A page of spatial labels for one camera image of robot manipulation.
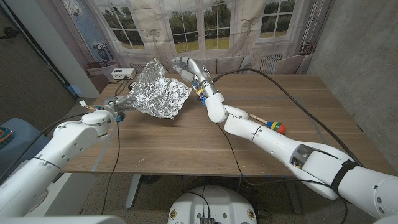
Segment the crumpled aluminum foil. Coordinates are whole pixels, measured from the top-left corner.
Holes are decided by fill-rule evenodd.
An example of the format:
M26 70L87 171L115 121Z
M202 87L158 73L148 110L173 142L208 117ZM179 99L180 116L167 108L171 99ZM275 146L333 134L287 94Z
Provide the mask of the crumpled aluminum foil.
M164 77L163 65L155 58L137 77L128 94L126 106L158 118L173 118L178 114L191 89L184 83Z

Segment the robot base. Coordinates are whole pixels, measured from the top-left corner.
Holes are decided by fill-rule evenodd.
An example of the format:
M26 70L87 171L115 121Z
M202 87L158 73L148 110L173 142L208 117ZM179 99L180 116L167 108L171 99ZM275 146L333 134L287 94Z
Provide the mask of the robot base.
M202 195L204 187L197 187L190 192ZM205 217L203 215L202 198L195 194L185 193L172 205L168 224L189 223L222 223L222 224L256 224L256 215L251 204L240 194L225 187L209 185L205 187L203 197L210 207L210 218L208 218L208 207L206 202Z

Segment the window printed backdrop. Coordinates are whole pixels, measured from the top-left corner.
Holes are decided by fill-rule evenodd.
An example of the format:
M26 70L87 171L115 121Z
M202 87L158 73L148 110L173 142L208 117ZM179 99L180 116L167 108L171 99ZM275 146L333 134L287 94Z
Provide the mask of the window printed backdrop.
M117 62L121 67L138 68L157 57L170 71L170 60L185 55L219 73L220 65L239 68L246 56L254 68L265 69L262 64L268 58L278 61L311 54L331 0L61 3L91 56L95 62L105 62L103 66Z

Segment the table top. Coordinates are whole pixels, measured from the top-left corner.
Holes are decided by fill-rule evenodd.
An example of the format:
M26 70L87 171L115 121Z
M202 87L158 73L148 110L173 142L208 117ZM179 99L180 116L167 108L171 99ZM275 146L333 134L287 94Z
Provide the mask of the table top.
M365 167L396 175L394 169L362 132L349 113L316 75L271 75L309 112L326 124L351 149ZM267 121L286 126L286 136L298 141L340 145L311 120L273 83L260 75L228 75L216 82L225 105L241 108ZM109 84L94 105L103 105L119 84ZM128 94L125 89L121 95ZM95 144L64 167L63 172L111 172L118 153L118 135ZM238 176L227 139L208 118L206 107L188 97L174 119L159 119L135 111L126 112L119 124L120 157L117 173L159 175ZM251 141L226 133L244 175L253 177L291 177L277 159Z

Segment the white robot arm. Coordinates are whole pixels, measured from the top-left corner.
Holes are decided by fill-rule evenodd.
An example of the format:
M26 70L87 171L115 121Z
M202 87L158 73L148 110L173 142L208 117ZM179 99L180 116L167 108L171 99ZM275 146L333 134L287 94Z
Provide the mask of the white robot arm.
M281 161L298 179L330 186L304 182L307 187L331 200L340 194L377 219L398 215L398 177L357 166L349 155L334 147L295 141L248 120L245 111L223 105L223 95L202 64L187 57L177 57L172 62L183 79L193 82L198 89L212 122L225 121L225 131L254 142Z
M126 96L112 97L100 110L84 115L80 121L58 125L51 141L0 186L0 220L24 216L70 160L94 143L106 140L114 121L123 120L122 112L133 110L124 107L126 101ZM14 223L15 220L8 219L7 222Z

